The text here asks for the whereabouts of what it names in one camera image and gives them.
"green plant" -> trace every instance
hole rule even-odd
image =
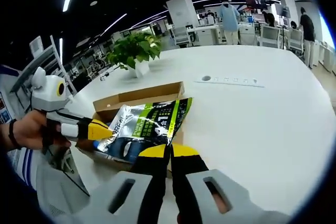
[[[150,57],[160,58],[161,40],[149,33],[135,33],[130,36],[118,39],[113,52],[107,54],[112,65],[119,65],[121,69],[128,70],[127,66],[135,69],[135,59],[139,62],[149,61]]]

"cardboard box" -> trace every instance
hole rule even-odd
[[[174,101],[182,99],[183,93],[183,82],[176,82],[116,94],[93,102],[96,112],[92,118],[100,120],[103,123],[109,123],[113,120],[120,107],[124,104],[134,106],[151,102]],[[173,139],[174,143],[183,144],[183,131],[181,128],[178,130]],[[110,165],[118,170],[129,170],[132,166],[129,163],[117,161],[107,154],[94,151],[92,141],[80,141],[76,146],[81,152],[93,160]]]

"wrist strap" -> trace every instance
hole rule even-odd
[[[11,140],[13,146],[18,149],[21,150],[21,146],[17,143],[15,137],[14,137],[14,133],[13,133],[13,127],[14,127],[14,123],[16,122],[16,119],[13,119],[10,123],[9,123],[9,139]]]

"white pot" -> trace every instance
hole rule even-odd
[[[135,59],[134,61],[135,61],[135,69],[131,68],[130,66],[127,66],[130,76],[132,78],[141,78],[146,73],[149,72],[148,61],[143,60],[142,62],[139,62],[137,59]]]

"power outlet strip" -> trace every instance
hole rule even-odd
[[[200,83],[217,83],[217,84],[229,84],[229,85],[240,85],[240,86],[252,86],[264,88],[265,86],[260,83],[257,79],[247,79],[247,78],[231,78],[231,77],[212,77],[203,76],[195,80],[195,82]]]

